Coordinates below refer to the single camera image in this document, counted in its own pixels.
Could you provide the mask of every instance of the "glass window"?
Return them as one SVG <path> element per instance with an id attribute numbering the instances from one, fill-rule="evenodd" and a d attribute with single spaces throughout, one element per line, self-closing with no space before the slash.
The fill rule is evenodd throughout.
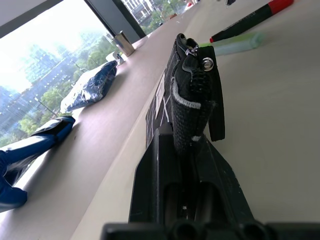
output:
<path id="1" fill-rule="evenodd" d="M 62 115 L 82 73 L 117 49 L 108 34 L 83 0 L 64 0 L 0 39 L 0 147 Z"/>
<path id="2" fill-rule="evenodd" d="M 183 0 L 122 0 L 122 2 L 146 34 L 156 30 L 173 14 L 182 14 L 187 9 L 187 3 Z"/>

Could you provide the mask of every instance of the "red marker cap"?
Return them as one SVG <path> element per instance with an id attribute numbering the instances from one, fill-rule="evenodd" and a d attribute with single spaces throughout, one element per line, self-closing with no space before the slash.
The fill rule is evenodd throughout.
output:
<path id="1" fill-rule="evenodd" d="M 293 3 L 294 0 L 273 0 L 269 2 L 268 5 L 271 9 L 272 15 L 275 15 Z"/>

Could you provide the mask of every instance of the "black marker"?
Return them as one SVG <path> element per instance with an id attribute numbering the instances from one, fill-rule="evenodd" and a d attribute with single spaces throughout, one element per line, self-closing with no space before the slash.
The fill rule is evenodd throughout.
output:
<path id="1" fill-rule="evenodd" d="M 231 26 L 227 27 L 225 30 L 222 30 L 221 32 L 213 35 L 210 38 L 210 43 L 238 36 L 263 22 L 264 20 L 272 17 L 283 9 L 289 7 L 293 3 L 294 0 L 273 0 L 268 4 L 260 7 L 253 13 L 249 14 L 248 16 L 245 16 L 241 20 L 232 24 Z"/>

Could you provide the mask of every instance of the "blue object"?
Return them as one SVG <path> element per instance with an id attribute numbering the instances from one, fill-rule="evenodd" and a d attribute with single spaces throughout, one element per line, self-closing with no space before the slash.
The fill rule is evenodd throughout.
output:
<path id="1" fill-rule="evenodd" d="M 82 74 L 73 89 L 61 101 L 60 111 L 69 113 L 103 99 L 111 88 L 116 73 L 117 61 L 110 61 L 98 69 L 98 72 L 96 68 Z"/>
<path id="2" fill-rule="evenodd" d="M 38 128 L 31 137 L 0 148 L 0 212 L 26 203 L 27 192 L 12 185 L 34 159 L 61 143 L 74 123 L 72 116 L 58 117 Z"/>

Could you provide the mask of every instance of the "black fabric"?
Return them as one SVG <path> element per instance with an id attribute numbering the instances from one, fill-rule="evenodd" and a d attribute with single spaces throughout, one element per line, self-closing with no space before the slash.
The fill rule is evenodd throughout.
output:
<path id="1" fill-rule="evenodd" d="M 146 145 L 148 146 L 154 136 L 155 130 L 162 124 L 169 122 L 173 127 L 173 140 L 175 150 L 179 155 L 188 152 L 204 131 L 204 128 L 216 106 L 220 107 L 216 117 L 222 113 L 219 123 L 223 121 L 223 129 L 214 131 L 217 118 L 211 121 L 214 132 L 223 132 L 224 138 L 224 114 L 223 100 L 216 96 L 221 90 L 214 89 L 218 85 L 221 88 L 219 72 L 213 47 L 198 48 L 199 54 L 186 54 L 197 43 L 183 34 L 179 34 L 173 44 L 173 48 L 164 70 L 164 95 L 160 99 L 155 94 L 149 110 L 146 114 Z M 215 63 L 211 71 L 201 69 L 201 60 L 205 57 L 212 58 Z M 157 101 L 160 103 L 158 114 L 156 113 Z"/>

